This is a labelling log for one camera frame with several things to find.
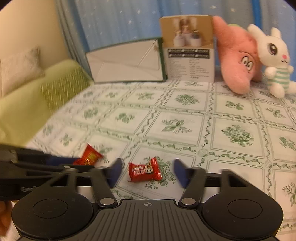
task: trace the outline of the wrapped candy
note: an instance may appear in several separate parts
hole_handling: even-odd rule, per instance
[[[87,144],[87,147],[80,159],[73,162],[73,165],[94,165],[97,161],[103,160],[104,156],[98,153],[93,147]]]
[[[158,162],[153,157],[148,164],[133,164],[128,165],[128,173],[131,178],[131,182],[143,182],[155,180],[159,181],[162,179],[161,172],[159,170]]]

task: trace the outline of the green pillow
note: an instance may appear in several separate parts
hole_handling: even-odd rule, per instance
[[[87,76],[81,68],[76,68],[59,80],[42,84],[40,90],[49,109],[55,111],[88,86]]]

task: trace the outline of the product box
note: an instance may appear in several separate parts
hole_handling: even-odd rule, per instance
[[[167,80],[161,38],[105,46],[86,59],[95,83]]]
[[[160,18],[168,78],[214,82],[214,30],[210,15]]]

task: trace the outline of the blue curtain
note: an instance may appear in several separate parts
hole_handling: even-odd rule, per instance
[[[159,18],[167,15],[210,14],[244,28],[254,23],[265,33],[282,31],[296,67],[296,12],[284,0],[57,0],[60,18],[70,28],[67,41],[80,53],[106,45],[161,35]],[[82,34],[75,37],[75,31]]]
[[[69,55],[90,74],[85,57],[85,53],[89,51],[89,45],[74,2],[72,0],[56,0],[56,7]]]

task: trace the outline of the finger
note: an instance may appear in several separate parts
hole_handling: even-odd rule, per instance
[[[4,201],[0,201],[0,215],[6,210],[6,204]]]
[[[0,236],[5,236],[7,233],[8,228],[5,227],[1,222],[0,222]]]
[[[6,228],[9,228],[11,223],[11,211],[12,204],[10,201],[8,201],[6,202],[6,211],[2,215],[0,215],[0,221]]]

